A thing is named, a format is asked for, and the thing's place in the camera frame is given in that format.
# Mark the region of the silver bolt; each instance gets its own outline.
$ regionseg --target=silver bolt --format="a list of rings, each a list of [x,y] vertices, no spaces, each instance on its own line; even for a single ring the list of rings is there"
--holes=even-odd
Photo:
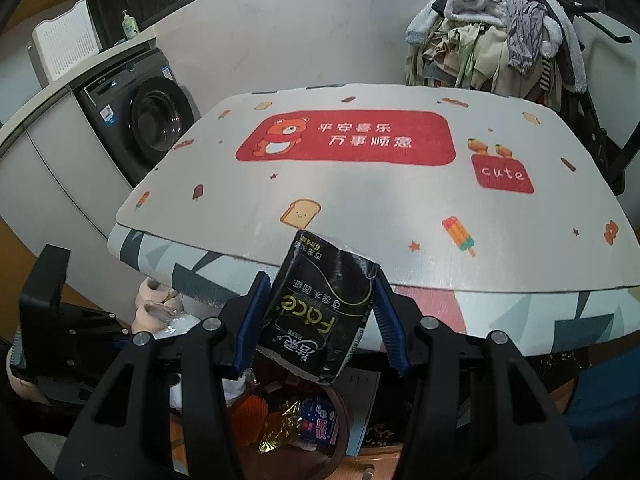
[[[214,330],[219,329],[222,326],[222,321],[220,321],[217,317],[207,317],[202,322],[202,327],[204,330],[208,330],[209,332],[213,332]]]
[[[149,342],[150,339],[151,336],[149,335],[149,332],[138,332],[135,336],[133,336],[133,344],[144,346]]]
[[[504,345],[509,340],[509,337],[504,332],[496,330],[495,332],[491,332],[491,339],[494,340],[494,343],[497,345]]]
[[[434,330],[440,326],[440,322],[433,316],[424,316],[420,320],[420,324],[422,328],[426,328],[427,330]]]

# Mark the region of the cartoon bear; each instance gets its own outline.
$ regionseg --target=cartoon bear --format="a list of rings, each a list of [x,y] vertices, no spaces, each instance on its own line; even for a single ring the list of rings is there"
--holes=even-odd
[[[254,156],[283,155],[302,142],[309,119],[278,119],[254,148]]]

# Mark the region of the pile of clothes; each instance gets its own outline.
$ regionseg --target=pile of clothes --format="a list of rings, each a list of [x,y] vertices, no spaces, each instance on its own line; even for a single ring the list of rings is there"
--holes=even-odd
[[[473,88],[560,111],[587,90],[578,37],[557,0],[431,0],[406,32],[406,84]]]

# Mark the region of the table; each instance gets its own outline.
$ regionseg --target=table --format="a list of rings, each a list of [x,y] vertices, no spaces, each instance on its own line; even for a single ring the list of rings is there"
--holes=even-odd
[[[198,301],[246,293],[259,270],[273,280],[308,228],[379,261],[422,313],[503,330],[524,355],[640,329],[634,233],[548,108],[352,84],[233,96],[183,139],[122,206],[109,249]],[[383,349],[373,314],[359,347]]]

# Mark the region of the black tissue package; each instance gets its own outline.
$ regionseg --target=black tissue package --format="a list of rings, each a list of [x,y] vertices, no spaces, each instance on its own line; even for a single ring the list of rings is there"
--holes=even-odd
[[[298,231],[273,282],[258,350],[303,379],[330,384],[362,337],[378,267]]]

